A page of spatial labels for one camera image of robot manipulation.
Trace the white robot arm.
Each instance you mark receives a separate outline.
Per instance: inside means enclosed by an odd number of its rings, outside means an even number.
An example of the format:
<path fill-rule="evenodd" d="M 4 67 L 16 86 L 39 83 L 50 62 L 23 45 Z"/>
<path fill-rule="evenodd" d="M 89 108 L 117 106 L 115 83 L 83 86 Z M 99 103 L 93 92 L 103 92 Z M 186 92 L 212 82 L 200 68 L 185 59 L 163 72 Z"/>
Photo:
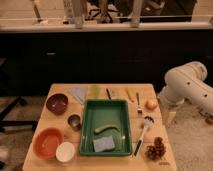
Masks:
<path fill-rule="evenodd" d="M 213 125 L 213 87 L 204 80 L 207 69 L 204 64 L 192 61 L 168 70 L 164 76 L 165 86 L 158 94 L 158 100 L 165 126 L 169 126 L 176 111 L 185 100 L 199 108 L 199 113 L 206 117 L 205 122 Z"/>

